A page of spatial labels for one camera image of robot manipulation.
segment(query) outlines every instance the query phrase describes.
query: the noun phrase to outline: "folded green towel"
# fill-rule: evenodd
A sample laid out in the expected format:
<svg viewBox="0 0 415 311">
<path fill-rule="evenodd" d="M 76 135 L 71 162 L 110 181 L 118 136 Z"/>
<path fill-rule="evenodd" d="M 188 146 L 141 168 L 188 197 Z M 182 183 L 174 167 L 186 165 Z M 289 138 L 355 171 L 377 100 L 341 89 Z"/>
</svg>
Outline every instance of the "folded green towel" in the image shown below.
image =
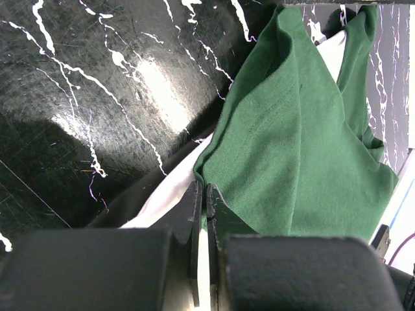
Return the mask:
<svg viewBox="0 0 415 311">
<path fill-rule="evenodd" d="M 397 183 L 368 125 L 366 69 L 377 7 L 345 27 L 337 84 L 298 8 L 278 7 L 194 167 L 262 235 L 369 239 Z"/>
</svg>

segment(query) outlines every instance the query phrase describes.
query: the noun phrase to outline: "green cloth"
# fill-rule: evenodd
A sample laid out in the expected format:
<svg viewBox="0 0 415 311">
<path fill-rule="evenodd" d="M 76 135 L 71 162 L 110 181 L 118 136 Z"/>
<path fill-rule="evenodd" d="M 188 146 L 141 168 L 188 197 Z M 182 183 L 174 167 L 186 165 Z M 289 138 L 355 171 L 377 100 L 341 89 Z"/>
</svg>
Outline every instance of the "green cloth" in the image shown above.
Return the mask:
<svg viewBox="0 0 415 311">
<path fill-rule="evenodd" d="M 369 239 L 397 183 L 368 125 L 366 69 L 377 7 L 345 27 L 337 83 L 298 8 L 278 7 L 194 167 L 262 235 Z"/>
</svg>

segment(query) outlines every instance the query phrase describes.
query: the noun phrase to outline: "black marble surface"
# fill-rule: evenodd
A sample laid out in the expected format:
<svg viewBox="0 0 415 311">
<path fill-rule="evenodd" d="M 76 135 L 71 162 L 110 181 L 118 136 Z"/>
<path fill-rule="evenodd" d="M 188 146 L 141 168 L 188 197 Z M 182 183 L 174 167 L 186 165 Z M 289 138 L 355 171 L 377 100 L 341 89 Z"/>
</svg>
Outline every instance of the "black marble surface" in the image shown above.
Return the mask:
<svg viewBox="0 0 415 311">
<path fill-rule="evenodd" d="M 272 2 L 1 1 L 3 237 L 85 226 L 133 181 L 163 170 L 219 116 Z M 339 8 L 301 7 L 312 37 Z M 409 6 L 379 9 L 368 107 L 384 162 L 398 171 L 408 150 Z"/>
</svg>

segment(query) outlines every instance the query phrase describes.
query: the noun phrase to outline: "white fabric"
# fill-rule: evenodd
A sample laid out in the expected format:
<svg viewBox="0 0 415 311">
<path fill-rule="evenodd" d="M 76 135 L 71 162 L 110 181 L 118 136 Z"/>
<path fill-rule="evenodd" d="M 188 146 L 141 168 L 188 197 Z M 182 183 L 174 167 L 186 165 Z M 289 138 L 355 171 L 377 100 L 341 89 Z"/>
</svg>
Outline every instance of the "white fabric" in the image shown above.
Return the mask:
<svg viewBox="0 0 415 311">
<path fill-rule="evenodd" d="M 342 30 L 317 47 L 334 81 L 337 81 L 340 74 L 345 46 L 346 31 Z M 199 155 L 210 143 L 212 136 L 213 134 L 209 135 L 180 162 L 151 194 L 139 214 L 121 228 L 150 227 L 180 201 L 190 183 L 195 180 L 193 167 Z"/>
</svg>

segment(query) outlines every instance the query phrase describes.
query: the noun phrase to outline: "cloth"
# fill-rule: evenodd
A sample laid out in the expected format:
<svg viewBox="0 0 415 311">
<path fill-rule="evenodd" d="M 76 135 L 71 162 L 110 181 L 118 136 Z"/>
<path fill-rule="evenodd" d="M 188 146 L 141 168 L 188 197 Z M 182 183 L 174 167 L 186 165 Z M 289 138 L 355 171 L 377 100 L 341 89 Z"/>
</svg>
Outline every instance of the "cloth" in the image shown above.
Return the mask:
<svg viewBox="0 0 415 311">
<path fill-rule="evenodd" d="M 226 98 L 194 173 L 262 235 L 372 235 L 397 183 L 368 125 L 377 7 L 347 32 L 337 83 L 298 8 L 279 6 Z"/>
<path fill-rule="evenodd" d="M 337 81 L 340 73 L 345 46 L 346 31 L 342 30 L 317 47 L 334 81 Z M 122 228 L 150 227 L 169 212 L 180 201 L 190 183 L 195 180 L 193 167 L 198 156 L 206 149 L 211 139 L 212 134 L 159 184 L 145 202 L 139 214 L 125 223 Z"/>
</svg>

